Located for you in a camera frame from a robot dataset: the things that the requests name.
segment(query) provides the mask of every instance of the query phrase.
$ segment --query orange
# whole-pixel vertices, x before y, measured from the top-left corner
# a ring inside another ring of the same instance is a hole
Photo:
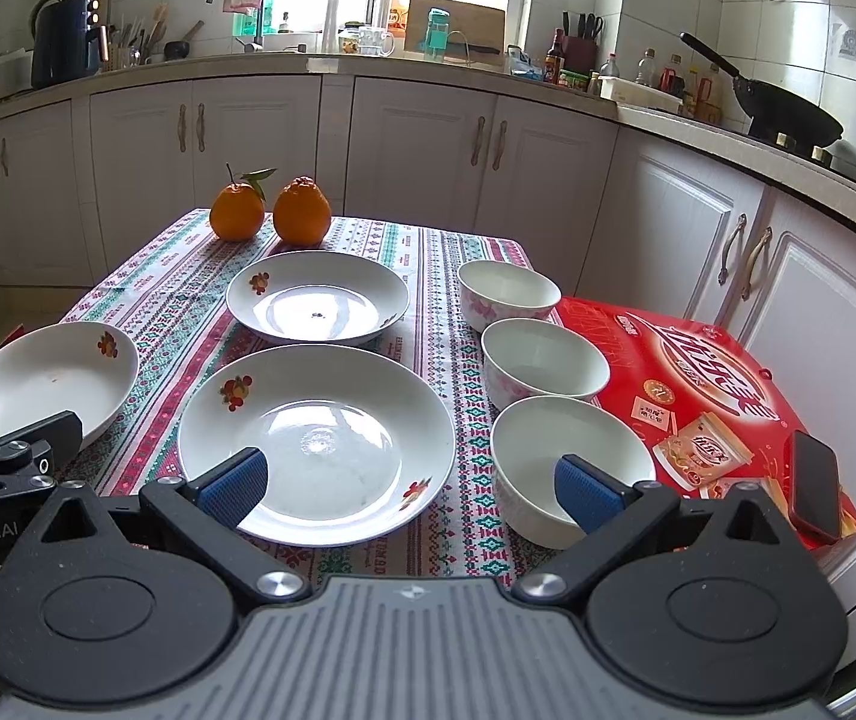
[[[218,193],[208,217],[223,241],[247,241],[265,223],[265,204],[250,184],[232,183]]]
[[[274,201],[274,229],[286,244],[313,247],[331,227],[331,206],[311,178],[295,178]]]

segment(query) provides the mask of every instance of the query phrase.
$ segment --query tablecloth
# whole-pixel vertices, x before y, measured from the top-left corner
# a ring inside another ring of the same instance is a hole
[[[224,294],[244,266],[279,250],[268,218],[254,240],[218,240],[191,211],[95,287],[65,322],[106,322],[138,347],[138,380],[108,431],[66,469],[101,495],[137,493],[180,473],[178,422],[191,394],[228,362],[268,343],[234,320]],[[458,267],[492,259],[527,266],[516,242],[359,218],[335,218],[322,247],[377,260],[407,283],[405,317],[369,346],[421,376],[455,423],[452,474],[425,512],[362,544],[303,549],[258,542],[316,584],[331,573],[492,576],[510,584],[551,553],[501,521],[493,489],[494,421],[479,335],[458,309]]]

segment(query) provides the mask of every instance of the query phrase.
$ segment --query snack package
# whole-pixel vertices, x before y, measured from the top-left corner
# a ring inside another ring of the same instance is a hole
[[[786,447],[805,427],[771,372],[731,336],[710,324],[575,298],[561,298],[557,312],[607,358],[611,380],[594,403],[645,442],[659,482],[688,498],[724,498],[750,480],[788,518]],[[850,536],[856,509],[843,490],[840,499],[842,536]],[[820,546],[799,536],[809,549]]]

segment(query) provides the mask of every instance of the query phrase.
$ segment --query knife block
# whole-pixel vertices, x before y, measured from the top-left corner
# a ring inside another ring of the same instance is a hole
[[[565,36],[561,40],[564,50],[564,69],[582,76],[591,76],[597,59],[597,43],[587,38]]]

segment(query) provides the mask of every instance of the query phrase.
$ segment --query wok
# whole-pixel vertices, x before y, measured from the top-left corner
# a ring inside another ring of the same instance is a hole
[[[797,141],[799,153],[808,156],[814,146],[831,146],[842,136],[844,127],[818,105],[767,81],[746,79],[731,62],[688,32],[681,33],[681,41],[732,76],[738,103],[752,119],[751,135],[773,142],[783,132]]]

